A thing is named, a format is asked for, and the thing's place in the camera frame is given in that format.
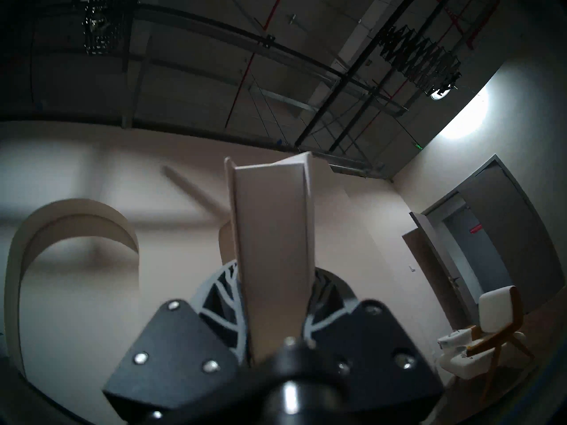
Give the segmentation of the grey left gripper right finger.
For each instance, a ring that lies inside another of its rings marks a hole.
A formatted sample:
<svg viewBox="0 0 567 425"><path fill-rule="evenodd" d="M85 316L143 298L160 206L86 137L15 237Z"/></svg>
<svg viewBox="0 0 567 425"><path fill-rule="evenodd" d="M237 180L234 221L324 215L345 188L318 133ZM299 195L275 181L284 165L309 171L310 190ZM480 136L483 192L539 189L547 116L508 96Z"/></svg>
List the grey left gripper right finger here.
<svg viewBox="0 0 567 425"><path fill-rule="evenodd" d="M355 424L420 424L443 383L385 303L360 300L334 273L315 270L306 340L332 355Z"/></svg>

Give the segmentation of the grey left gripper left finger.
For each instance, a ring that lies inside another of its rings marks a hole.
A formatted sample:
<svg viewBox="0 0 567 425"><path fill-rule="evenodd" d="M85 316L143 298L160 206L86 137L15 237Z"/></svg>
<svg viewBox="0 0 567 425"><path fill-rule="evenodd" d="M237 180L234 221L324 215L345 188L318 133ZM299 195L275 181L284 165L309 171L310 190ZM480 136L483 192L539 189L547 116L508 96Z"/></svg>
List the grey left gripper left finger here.
<svg viewBox="0 0 567 425"><path fill-rule="evenodd" d="M247 322L232 260L189 301L163 303L103 387L127 424L158 419L199 400L247 365Z"/></svg>

